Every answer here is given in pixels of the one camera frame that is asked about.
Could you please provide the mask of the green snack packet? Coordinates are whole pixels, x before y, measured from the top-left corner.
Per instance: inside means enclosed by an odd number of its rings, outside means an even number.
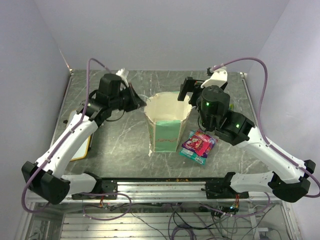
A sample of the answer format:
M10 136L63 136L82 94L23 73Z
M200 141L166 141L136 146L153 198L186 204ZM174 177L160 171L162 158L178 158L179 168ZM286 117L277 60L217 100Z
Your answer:
M229 110L230 110L230 111L234 111L234 104L233 104L233 103L230 103L230 104L229 104Z

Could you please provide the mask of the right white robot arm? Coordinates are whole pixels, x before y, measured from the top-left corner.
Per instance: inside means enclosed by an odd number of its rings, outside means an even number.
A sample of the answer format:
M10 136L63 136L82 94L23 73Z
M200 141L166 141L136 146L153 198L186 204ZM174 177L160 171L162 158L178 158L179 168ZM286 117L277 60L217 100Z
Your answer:
M268 166L264 173L241 174L228 172L223 178L214 178L205 184L208 198L231 198L247 192L272 193L280 200L295 203L307 196L308 178L316 164L300 160L272 145L260 129L239 112L230 110L230 95L222 86L202 87L202 80L186 77L180 86L178 101L191 93L189 104L197 108L198 124L225 143L246 150Z

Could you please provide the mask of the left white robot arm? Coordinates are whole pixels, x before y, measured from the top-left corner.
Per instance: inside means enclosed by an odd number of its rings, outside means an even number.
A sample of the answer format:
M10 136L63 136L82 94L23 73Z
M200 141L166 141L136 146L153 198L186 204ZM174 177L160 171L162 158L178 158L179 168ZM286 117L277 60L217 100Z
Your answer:
M86 94L85 101L50 149L34 163L27 161L22 166L27 189L52 205L59 204L67 195L86 194L91 199L98 198L103 190L102 178L89 172L64 175L66 167L113 111L131 112L146 105L131 83L125 83L116 74L105 74L98 89Z

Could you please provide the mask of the small whiteboard yellow frame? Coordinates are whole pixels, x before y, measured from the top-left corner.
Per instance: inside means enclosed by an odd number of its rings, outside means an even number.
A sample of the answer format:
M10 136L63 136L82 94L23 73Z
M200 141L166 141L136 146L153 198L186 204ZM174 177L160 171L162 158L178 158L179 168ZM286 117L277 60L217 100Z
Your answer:
M66 126L68 127L74 117L74 115L76 114L76 110L72 110L69 114ZM81 146L78 148L78 150L76 151L76 153L73 155L73 157L71 158L71 162L73 161L77 161L77 160L81 160L84 159L87 154L88 151L91 149L91 145L92 145L92 138L93 135L90 135L82 144Z

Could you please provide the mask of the teal white snack packet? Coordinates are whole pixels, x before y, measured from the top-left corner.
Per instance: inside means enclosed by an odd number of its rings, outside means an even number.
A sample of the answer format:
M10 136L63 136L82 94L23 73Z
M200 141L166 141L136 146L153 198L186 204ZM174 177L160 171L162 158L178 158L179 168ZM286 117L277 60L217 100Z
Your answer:
M186 157L186 158L188 158L188 159L193 160L194 162L196 162L196 163L198 163L198 164L200 164L200 165L202 165L202 166L205 165L206 160L207 160L205 157L199 156L199 155L197 155L195 152L190 151L190 150L185 149L185 148L182 148L182 149L180 150L179 154L180 154L181 156L184 156L184 157Z

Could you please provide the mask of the aluminium rail frame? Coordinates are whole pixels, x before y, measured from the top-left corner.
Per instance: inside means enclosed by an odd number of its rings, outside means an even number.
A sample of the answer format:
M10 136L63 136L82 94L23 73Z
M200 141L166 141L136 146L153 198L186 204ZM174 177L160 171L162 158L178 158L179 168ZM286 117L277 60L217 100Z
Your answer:
M174 203L174 202L200 202L208 203L213 201L233 202L235 197L209 199L201 189L205 182L120 182L117 184L117 191L131 198L132 203ZM262 192L249 192L248 198L241 198L241 201L257 202L268 201L268 197ZM71 203L99 203L99 199L89 197L87 199L73 199L67 195L61 204ZM128 203L125 196L117 196L116 199L107 199L104 202ZM33 192L28 192L26 203L47 203L47 201Z

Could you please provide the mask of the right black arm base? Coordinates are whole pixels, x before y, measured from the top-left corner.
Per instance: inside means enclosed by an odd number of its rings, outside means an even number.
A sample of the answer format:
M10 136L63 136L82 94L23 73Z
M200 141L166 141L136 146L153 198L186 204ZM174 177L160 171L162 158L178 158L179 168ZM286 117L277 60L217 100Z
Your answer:
M213 199L235 199L236 195L240 199L248 199L249 193L247 191L238 193L231 188L230 177L213 177L203 178L205 184L201 191L205 192L206 198Z

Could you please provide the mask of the green paper bag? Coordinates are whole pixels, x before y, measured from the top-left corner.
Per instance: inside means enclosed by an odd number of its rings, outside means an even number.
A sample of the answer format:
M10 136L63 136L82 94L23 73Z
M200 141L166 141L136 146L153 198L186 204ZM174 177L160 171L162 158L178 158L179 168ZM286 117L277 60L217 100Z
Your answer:
M193 106L188 95L178 100L179 92L160 92L150 97L144 107L153 153L174 153L180 143Z

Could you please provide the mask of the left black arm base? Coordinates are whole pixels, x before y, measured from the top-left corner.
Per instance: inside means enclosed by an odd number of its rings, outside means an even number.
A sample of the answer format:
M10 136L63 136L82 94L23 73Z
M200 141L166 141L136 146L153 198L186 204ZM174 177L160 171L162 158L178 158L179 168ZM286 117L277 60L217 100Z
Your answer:
M102 180L101 183L101 188L98 190L96 193L97 194L104 194L106 195L103 196L104 199L106 200L116 200L117 196L113 195L114 193L118 192L118 184L115 180ZM71 196L72 200L97 200L101 199L102 196L92 196L92 195L83 195L80 193L73 194Z

